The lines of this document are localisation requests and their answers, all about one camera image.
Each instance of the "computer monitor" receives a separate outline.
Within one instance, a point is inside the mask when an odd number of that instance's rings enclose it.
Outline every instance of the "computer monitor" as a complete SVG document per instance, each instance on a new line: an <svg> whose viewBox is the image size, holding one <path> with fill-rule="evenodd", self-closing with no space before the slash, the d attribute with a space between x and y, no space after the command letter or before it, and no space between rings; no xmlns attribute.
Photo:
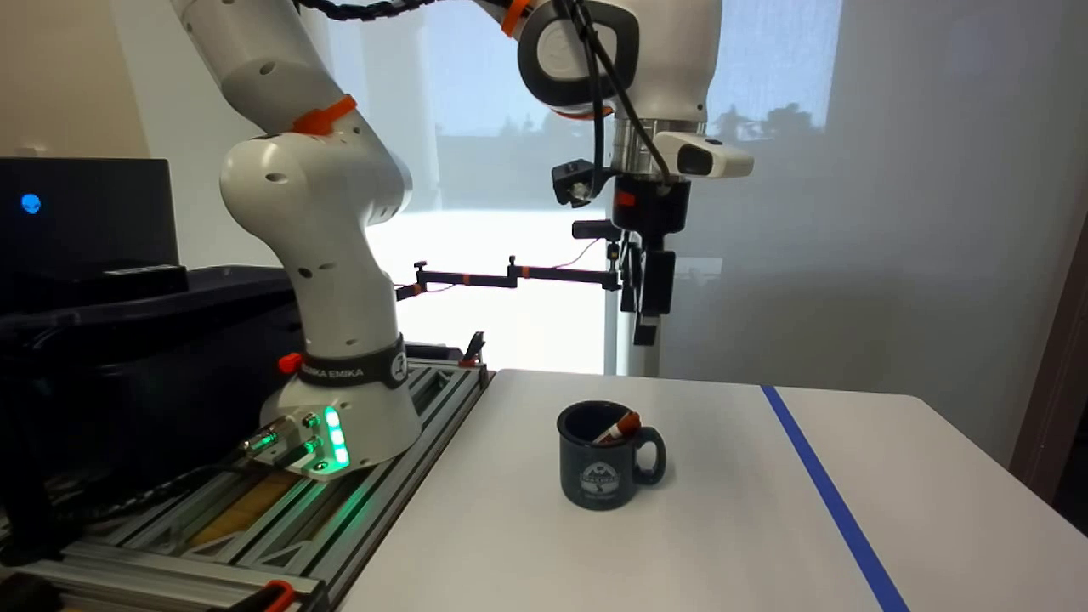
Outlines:
<svg viewBox="0 0 1088 612"><path fill-rule="evenodd" d="M178 269L168 160L0 160L0 313L138 265Z"/></svg>

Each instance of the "mug handle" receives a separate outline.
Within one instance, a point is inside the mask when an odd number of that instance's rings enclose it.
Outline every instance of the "mug handle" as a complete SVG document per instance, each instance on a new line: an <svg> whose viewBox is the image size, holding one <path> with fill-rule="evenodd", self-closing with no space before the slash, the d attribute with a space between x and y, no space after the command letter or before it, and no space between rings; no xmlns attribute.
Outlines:
<svg viewBox="0 0 1088 612"><path fill-rule="evenodd" d="M660 484L660 476L665 476L665 441L660 439L655 430L638 430L638 436L637 436L637 453L638 453L643 445L655 445L655 460L652 460L652 469L643 469L643 465L637 461L637 484L638 484L638 486L652 486L652 484Z"/></svg>

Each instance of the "white table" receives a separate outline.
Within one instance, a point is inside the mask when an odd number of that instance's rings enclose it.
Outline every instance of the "white table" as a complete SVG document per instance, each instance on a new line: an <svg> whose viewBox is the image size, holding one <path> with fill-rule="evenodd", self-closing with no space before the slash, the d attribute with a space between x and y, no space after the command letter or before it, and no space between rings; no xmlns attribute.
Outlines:
<svg viewBox="0 0 1088 612"><path fill-rule="evenodd" d="M779 393L910 609L1088 609L1088 541L928 405ZM621 401L663 431L660 490L611 513L564 499L554 417L583 397ZM882 602L761 387L502 370L345 609L851 612Z"/></svg>

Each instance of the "blue tape line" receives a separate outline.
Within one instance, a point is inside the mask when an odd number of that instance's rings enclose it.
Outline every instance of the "blue tape line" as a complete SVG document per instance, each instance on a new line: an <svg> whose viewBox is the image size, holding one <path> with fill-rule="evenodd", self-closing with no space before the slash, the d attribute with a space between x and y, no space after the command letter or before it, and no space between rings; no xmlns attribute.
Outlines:
<svg viewBox="0 0 1088 612"><path fill-rule="evenodd" d="M885 571L878 551L870 546L870 541L864 537L861 524L855 520L847 499L839 495L835 484L829 481L829 472L823 469L817 449L808 445L807 431L796 424L789 405L782 401L782 393L772 384L761 384L761 393L772 401L787 439L792 441L796 455L801 460L801 465L808 469L808 481L823 499L823 508L829 509L829 517L835 520L864 580L870 585L874 597L882 602L885 612L907 612L903 595L895 589L890 576Z"/></svg>

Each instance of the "black mug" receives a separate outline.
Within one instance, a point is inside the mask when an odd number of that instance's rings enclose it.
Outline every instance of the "black mug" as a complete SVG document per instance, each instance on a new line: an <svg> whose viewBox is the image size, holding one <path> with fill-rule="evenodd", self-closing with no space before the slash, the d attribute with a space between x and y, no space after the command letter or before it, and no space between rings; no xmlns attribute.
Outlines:
<svg viewBox="0 0 1088 612"><path fill-rule="evenodd" d="M618 441L602 439L629 407L611 401L579 401L558 414L560 486L586 509L611 509L629 503L638 486L652 486L665 472L665 441L655 430L638 430ZM643 445L655 445L652 469L637 461Z"/></svg>

